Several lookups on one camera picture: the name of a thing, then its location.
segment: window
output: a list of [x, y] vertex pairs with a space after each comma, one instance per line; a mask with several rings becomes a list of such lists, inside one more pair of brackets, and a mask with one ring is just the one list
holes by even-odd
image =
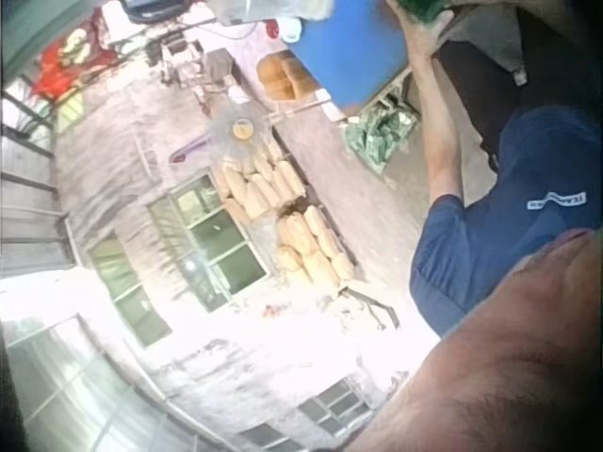
[[223, 450], [139, 395], [79, 317], [19, 336], [8, 364], [32, 451]]
[[364, 419], [370, 408], [341, 380], [323, 393], [307, 400], [300, 411], [332, 435], [338, 435]]
[[123, 320], [145, 347], [171, 333], [168, 324], [153, 308], [115, 235], [94, 247], [90, 258]]
[[300, 452], [305, 450], [295, 441], [286, 438], [282, 433], [268, 424], [262, 424], [256, 428], [241, 433], [247, 441], [270, 452]]
[[150, 210], [190, 289], [209, 312], [267, 275], [209, 176]]

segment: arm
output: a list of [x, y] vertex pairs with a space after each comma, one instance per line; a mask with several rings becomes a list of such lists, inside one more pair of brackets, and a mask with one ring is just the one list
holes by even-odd
[[423, 146], [427, 162], [430, 205], [444, 195], [463, 197], [461, 152], [450, 111], [431, 60], [413, 67], [423, 116]]
[[459, 139], [432, 63], [438, 37], [453, 14], [445, 11], [434, 24], [416, 24], [400, 8], [397, 0], [387, 2], [404, 30], [411, 69], [419, 90], [430, 204], [444, 195], [454, 195], [462, 201]]

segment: hand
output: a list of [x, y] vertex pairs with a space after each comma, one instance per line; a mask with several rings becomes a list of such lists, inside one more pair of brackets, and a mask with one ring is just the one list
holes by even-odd
[[432, 59], [440, 34], [454, 18], [454, 13], [450, 10], [443, 11], [431, 24], [421, 24], [404, 11], [398, 0], [387, 0], [387, 4], [402, 25], [411, 67], [416, 71]]

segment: skin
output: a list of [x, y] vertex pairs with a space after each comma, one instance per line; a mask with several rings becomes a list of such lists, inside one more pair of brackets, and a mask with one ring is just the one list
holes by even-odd
[[[389, 3], [421, 90], [432, 201], [462, 196], [458, 139], [431, 63], [450, 14], [426, 27]], [[601, 249], [600, 233], [574, 230], [522, 260], [346, 451], [602, 450]]]
[[431, 203], [447, 194], [456, 195], [462, 200], [459, 139], [432, 63], [438, 38], [454, 15], [451, 11], [445, 11], [434, 24], [427, 26], [414, 23], [396, 0], [388, 0], [387, 3], [404, 30], [410, 65], [419, 91]]

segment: green plastic bag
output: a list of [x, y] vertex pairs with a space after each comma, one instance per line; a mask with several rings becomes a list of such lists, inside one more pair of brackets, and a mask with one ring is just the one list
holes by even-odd
[[398, 3], [423, 24], [433, 22], [444, 10], [444, 0], [398, 0]]

